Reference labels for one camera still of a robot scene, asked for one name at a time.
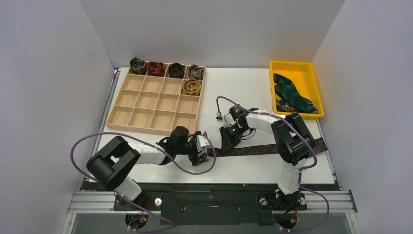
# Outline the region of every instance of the white tabletop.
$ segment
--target white tabletop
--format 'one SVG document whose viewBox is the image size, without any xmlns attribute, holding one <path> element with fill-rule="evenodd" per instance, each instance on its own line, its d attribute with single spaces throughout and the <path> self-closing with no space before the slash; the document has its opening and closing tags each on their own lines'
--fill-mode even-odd
<svg viewBox="0 0 413 234">
<path fill-rule="evenodd" d="M 117 97 L 120 87 L 126 77 L 128 69 L 123 68 L 114 98 Z M 213 146 L 221 147 L 219 128 L 222 122 L 217 122 L 216 102 L 217 96 L 225 96 L 241 104 L 245 108 L 257 107 L 272 112 L 272 97 L 268 69 L 248 68 L 207 68 L 204 81 L 204 91 L 201 100 L 197 130 L 207 131 L 212 139 Z M 221 100 L 220 108 L 223 114 L 228 112 L 231 103 Z M 305 123 L 314 139 L 320 137 L 320 132 L 315 120 L 305 120 Z M 132 135 L 149 143 L 156 143 L 165 136 L 110 129 L 105 126 L 104 132 L 120 132 Z M 101 138 L 99 149 L 108 143 L 113 136 L 104 135 Z M 274 144 L 274 137 L 264 131 L 257 131 L 249 140 L 242 141 L 237 148 Z M 201 172 L 211 166 L 209 162 L 192 167 L 188 156 L 177 156 L 176 161 L 185 169 Z M 305 184 L 331 184 L 334 183 L 326 153 L 317 155 L 318 164 L 312 169 L 303 172 L 302 182 Z M 306 165 L 313 163 L 309 158 Z M 282 159 L 279 154 L 254 155 L 254 156 L 227 156 L 217 158 L 215 167 L 203 175 L 189 175 L 179 170 L 173 163 L 164 166 L 153 164 L 139 164 L 129 173 L 136 182 L 147 183 L 241 183 L 241 184 L 266 184 L 278 183 L 281 175 Z"/>
</svg>

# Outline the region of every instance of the black rolled tie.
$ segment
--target black rolled tie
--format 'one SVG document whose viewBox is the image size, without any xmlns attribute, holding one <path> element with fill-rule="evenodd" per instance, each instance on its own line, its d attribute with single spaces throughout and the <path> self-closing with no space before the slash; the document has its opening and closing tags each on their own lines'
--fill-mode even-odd
<svg viewBox="0 0 413 234">
<path fill-rule="evenodd" d="M 201 67 L 193 64 L 189 67 L 188 77 L 190 79 L 202 80 L 204 78 L 204 71 Z"/>
<path fill-rule="evenodd" d="M 173 63 L 168 68 L 168 74 L 171 78 L 179 78 L 183 79 L 185 75 L 184 66 L 180 65 L 179 63 Z"/>
<path fill-rule="evenodd" d="M 134 74 L 137 75 L 145 75 L 146 74 L 146 64 L 145 61 L 140 60 L 136 57 L 132 58 L 131 62 L 131 69 Z"/>
</svg>

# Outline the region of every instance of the dark green fabric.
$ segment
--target dark green fabric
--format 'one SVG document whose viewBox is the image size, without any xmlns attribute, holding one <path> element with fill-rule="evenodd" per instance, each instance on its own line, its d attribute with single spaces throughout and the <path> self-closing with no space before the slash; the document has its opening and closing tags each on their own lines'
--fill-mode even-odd
<svg viewBox="0 0 413 234">
<path fill-rule="evenodd" d="M 274 73 L 273 78 L 276 83 L 275 93 L 288 104 L 299 108 L 303 113 L 318 113 L 313 103 L 300 95 L 294 83 L 290 79 L 277 73 Z"/>
</svg>

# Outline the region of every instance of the wooden tray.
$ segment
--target wooden tray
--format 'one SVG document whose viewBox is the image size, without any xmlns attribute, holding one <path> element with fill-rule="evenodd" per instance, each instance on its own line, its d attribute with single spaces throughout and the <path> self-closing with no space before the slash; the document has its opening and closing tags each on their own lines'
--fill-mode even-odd
<svg viewBox="0 0 413 234">
<path fill-rule="evenodd" d="M 184 79 L 169 78 L 170 65 L 164 63 L 164 77 L 135 75 L 129 68 L 106 125 L 111 129 L 163 135 L 169 135 L 176 126 L 184 126 L 195 133 L 207 68 L 201 67 L 204 79 L 200 81 L 200 95 L 189 96 L 182 86 L 188 79 L 190 65 L 183 65 Z"/>
</svg>

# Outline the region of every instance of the yellow plastic container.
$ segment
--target yellow plastic container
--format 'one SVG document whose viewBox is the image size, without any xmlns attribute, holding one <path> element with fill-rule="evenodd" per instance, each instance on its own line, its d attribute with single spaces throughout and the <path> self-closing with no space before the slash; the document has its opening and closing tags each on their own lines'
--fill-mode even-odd
<svg viewBox="0 0 413 234">
<path fill-rule="evenodd" d="M 279 112 L 276 107 L 276 100 L 281 99 L 275 94 L 274 86 L 276 83 L 273 79 L 273 74 L 277 73 L 287 77 L 293 81 L 295 87 L 301 96 L 312 101 L 318 110 L 318 114 L 299 113 L 303 119 L 317 119 L 324 116 L 324 110 L 321 103 L 319 87 L 317 85 L 316 75 L 313 65 L 309 62 L 287 62 L 287 61 L 271 61 L 270 62 L 270 79 L 271 92 L 273 100 L 274 113 L 279 115 L 289 115 L 289 112 Z"/>
</svg>

